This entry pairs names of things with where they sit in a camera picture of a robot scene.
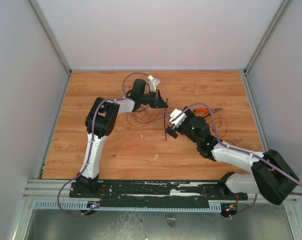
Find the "black zip tie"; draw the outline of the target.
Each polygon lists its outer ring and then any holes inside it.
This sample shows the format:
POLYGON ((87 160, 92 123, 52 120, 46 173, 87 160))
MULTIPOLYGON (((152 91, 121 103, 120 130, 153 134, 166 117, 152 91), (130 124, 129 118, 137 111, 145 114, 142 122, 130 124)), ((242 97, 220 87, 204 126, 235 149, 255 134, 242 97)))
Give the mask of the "black zip tie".
MULTIPOLYGON (((168 107, 168 98, 166 98, 166 106, 168 107)), ((166 132, 166 113, 167 113, 167 108, 164 108, 164 113, 163 113, 163 126, 164 126, 164 139, 167 141, 167 132, 166 132)))

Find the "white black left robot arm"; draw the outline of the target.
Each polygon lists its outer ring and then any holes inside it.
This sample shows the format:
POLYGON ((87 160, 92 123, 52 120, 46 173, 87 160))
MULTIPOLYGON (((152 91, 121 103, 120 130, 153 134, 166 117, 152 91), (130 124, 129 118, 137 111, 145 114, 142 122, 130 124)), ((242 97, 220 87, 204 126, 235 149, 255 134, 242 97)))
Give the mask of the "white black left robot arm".
POLYGON ((98 97, 86 117, 87 147, 76 182, 80 184, 82 193, 89 198, 98 193, 99 186, 96 182, 99 178, 100 158, 104 144, 114 129, 118 115, 133 113, 142 105, 152 109, 166 109, 168 107, 157 89, 161 81, 151 75, 148 75, 147 79, 148 81, 136 79, 132 89, 125 92, 122 98, 98 97))

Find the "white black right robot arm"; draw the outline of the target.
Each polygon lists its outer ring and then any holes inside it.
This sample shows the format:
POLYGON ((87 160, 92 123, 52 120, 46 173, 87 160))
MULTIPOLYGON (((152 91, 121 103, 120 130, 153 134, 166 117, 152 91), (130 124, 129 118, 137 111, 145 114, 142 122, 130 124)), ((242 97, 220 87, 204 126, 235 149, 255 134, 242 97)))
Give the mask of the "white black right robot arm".
POLYGON ((276 150, 249 151, 218 140, 211 134, 206 120, 191 110, 174 109, 169 122, 171 126, 166 128, 166 132, 173 138, 185 135, 196 145, 202 157, 247 172, 229 172, 221 178, 217 191, 223 199, 246 193, 261 195, 270 203, 280 205, 298 185, 299 178, 276 150))

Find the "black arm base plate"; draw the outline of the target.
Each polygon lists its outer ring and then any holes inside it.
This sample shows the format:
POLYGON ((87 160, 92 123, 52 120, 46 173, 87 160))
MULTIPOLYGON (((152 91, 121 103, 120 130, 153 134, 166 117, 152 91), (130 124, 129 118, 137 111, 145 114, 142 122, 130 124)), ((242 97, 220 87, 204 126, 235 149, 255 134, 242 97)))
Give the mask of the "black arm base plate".
POLYGON ((218 180, 99 179, 93 188, 70 187, 71 198, 101 198, 102 207, 133 209, 204 209, 210 201, 234 203, 248 199, 232 193, 218 180))

